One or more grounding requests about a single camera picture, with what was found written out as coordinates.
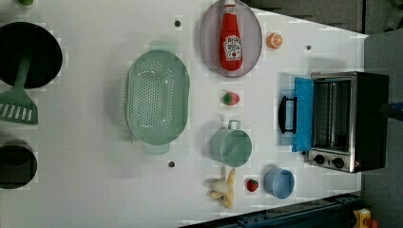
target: pink plate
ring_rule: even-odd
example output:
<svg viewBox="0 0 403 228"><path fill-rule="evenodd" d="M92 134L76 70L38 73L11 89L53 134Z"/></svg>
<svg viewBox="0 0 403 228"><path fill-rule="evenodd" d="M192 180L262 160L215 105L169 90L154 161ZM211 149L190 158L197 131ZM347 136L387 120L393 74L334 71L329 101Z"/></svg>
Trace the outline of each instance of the pink plate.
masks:
<svg viewBox="0 0 403 228"><path fill-rule="evenodd" d="M242 66L235 71L223 69L220 65L219 43L224 2L221 0L213 4L201 21L201 55L208 67L220 75L239 77L248 73L260 57L262 45L260 24L255 13L248 6L235 0L243 62Z"/></svg>

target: small orange object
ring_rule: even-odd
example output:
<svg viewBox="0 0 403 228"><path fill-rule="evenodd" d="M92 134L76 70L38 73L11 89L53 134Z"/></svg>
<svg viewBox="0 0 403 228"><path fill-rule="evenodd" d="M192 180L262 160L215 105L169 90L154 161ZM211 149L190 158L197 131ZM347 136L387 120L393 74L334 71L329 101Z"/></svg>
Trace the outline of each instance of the small orange object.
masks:
<svg viewBox="0 0 403 228"><path fill-rule="evenodd" d="M282 37L277 33L272 33L267 37L266 44L270 48L277 49L282 45Z"/></svg>

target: pot handle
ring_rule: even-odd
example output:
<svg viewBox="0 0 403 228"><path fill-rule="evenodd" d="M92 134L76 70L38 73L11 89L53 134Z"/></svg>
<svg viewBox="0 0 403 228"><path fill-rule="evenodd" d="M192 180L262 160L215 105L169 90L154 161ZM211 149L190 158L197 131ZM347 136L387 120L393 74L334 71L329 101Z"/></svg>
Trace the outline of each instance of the pot handle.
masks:
<svg viewBox="0 0 403 228"><path fill-rule="evenodd" d="M286 129L285 128L285 119L287 116L287 110L286 110L286 103L292 101L294 102L294 116L293 116L293 128L292 129ZM297 97L294 98L287 98L286 96L282 97L281 103L279 104L278 108L278 125L279 129L282 134L285 132L293 132L293 134L296 134L297 132Z"/></svg>
<svg viewBox="0 0 403 228"><path fill-rule="evenodd" d="M232 123L233 123L233 122L237 123L237 130L239 130L239 129L240 129L240 121L234 121L234 120L229 121L229 123L228 123L228 129L233 129L233 128L232 128Z"/></svg>

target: toaster oven knob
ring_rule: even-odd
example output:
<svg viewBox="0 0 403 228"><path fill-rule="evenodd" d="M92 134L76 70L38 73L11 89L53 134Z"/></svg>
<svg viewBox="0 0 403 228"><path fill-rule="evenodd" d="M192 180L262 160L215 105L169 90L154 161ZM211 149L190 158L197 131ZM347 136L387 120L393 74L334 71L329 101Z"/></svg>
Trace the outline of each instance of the toaster oven knob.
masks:
<svg viewBox="0 0 403 228"><path fill-rule="evenodd" d="M318 164L323 164L325 163L325 158L321 155L316 155L314 161L317 162Z"/></svg>
<svg viewBox="0 0 403 228"><path fill-rule="evenodd" d="M342 168L344 166L344 161L341 158L334 159L332 163L335 165L336 168Z"/></svg>

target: toaster oven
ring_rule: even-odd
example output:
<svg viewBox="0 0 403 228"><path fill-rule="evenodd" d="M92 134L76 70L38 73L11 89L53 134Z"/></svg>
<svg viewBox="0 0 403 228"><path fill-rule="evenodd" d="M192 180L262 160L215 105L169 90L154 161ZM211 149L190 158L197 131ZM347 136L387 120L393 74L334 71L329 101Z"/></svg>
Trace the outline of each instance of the toaster oven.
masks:
<svg viewBox="0 0 403 228"><path fill-rule="evenodd" d="M280 131L293 133L293 152L306 151L311 165L343 172L385 167L389 77L364 72L295 79L295 96L283 97ZM293 128L285 128L286 103L294 102Z"/></svg>

